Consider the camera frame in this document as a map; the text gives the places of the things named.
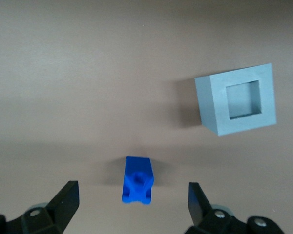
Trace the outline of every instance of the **gray hollow cube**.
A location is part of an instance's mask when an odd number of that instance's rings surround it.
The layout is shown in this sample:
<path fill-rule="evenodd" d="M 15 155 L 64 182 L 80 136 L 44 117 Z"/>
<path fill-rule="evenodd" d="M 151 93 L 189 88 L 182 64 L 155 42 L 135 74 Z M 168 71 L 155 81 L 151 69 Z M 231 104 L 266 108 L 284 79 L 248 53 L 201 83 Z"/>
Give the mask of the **gray hollow cube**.
<path fill-rule="evenodd" d="M 202 124 L 222 136 L 276 124 L 272 65 L 195 78 Z"/>

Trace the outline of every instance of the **table surface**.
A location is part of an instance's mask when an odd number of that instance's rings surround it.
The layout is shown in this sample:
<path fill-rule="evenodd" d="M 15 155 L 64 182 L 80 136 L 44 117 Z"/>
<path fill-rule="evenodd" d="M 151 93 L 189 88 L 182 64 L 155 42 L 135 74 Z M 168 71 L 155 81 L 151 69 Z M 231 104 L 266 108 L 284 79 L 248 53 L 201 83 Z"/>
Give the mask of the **table surface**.
<path fill-rule="evenodd" d="M 195 77 L 271 63 L 277 124 L 217 136 Z M 152 203 L 122 203 L 125 157 Z M 78 180 L 64 233 L 182 234 L 188 183 L 293 233 L 293 0 L 0 1 L 0 214 Z"/>

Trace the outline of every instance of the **metal screw head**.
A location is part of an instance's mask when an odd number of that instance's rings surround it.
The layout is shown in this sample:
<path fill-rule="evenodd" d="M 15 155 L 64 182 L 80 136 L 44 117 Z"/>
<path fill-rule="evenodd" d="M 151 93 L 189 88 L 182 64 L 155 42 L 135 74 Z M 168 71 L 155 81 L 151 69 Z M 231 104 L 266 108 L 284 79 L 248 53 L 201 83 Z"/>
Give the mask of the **metal screw head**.
<path fill-rule="evenodd" d="M 222 211 L 215 211 L 215 215 L 217 218 L 224 218 L 225 214 Z"/>
<path fill-rule="evenodd" d="M 260 227 L 266 227 L 266 226 L 267 226 L 267 223 L 266 223 L 264 220 L 262 220 L 261 218 L 256 218 L 256 219 L 254 220 L 254 222 L 255 222 L 258 226 L 260 226 Z"/>
<path fill-rule="evenodd" d="M 34 216 L 36 216 L 36 215 L 39 214 L 39 213 L 40 213 L 40 210 L 34 210 L 34 211 L 32 211 L 32 212 L 29 214 L 29 216 L 34 217 Z"/>

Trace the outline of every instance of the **blue plastic part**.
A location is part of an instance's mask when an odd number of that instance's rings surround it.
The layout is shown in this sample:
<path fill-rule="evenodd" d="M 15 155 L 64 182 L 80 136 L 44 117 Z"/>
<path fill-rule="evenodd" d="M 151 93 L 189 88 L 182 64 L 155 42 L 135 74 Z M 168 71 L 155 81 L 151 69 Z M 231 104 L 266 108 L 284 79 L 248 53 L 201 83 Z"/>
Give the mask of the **blue plastic part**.
<path fill-rule="evenodd" d="M 276 124 L 272 65 L 195 78 L 202 124 L 222 136 Z"/>
<path fill-rule="evenodd" d="M 151 160 L 147 157 L 127 156 L 122 201 L 150 204 L 153 184 Z"/>

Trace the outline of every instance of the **beige background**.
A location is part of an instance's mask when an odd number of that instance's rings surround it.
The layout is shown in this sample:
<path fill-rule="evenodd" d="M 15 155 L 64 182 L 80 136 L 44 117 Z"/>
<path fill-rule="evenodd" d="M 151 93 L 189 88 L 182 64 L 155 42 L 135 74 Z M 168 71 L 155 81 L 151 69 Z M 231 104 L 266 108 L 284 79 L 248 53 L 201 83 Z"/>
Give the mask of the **beige background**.
<path fill-rule="evenodd" d="M 264 63 L 277 125 L 200 125 L 194 77 Z M 150 206 L 121 202 L 127 155 L 153 161 Z M 75 179 L 66 234 L 182 234 L 190 181 L 293 234 L 293 0 L 0 0 L 0 213 Z"/>

